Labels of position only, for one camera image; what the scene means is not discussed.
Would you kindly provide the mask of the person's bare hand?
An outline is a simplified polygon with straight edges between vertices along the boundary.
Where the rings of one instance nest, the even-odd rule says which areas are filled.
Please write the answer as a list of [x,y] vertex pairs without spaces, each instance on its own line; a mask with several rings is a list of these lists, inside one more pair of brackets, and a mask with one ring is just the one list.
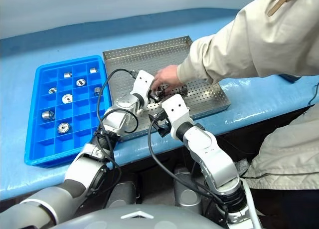
[[151,90],[155,91],[163,84],[167,85],[167,88],[165,89],[166,94],[169,94],[172,90],[183,86],[183,83],[177,76],[177,65],[170,65],[159,70],[155,75]]

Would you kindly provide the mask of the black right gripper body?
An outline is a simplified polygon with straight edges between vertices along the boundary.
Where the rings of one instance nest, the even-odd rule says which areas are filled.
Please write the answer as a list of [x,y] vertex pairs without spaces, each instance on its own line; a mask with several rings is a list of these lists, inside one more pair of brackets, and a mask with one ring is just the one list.
[[171,131],[171,123],[168,120],[159,120],[154,122],[154,128],[163,138]]

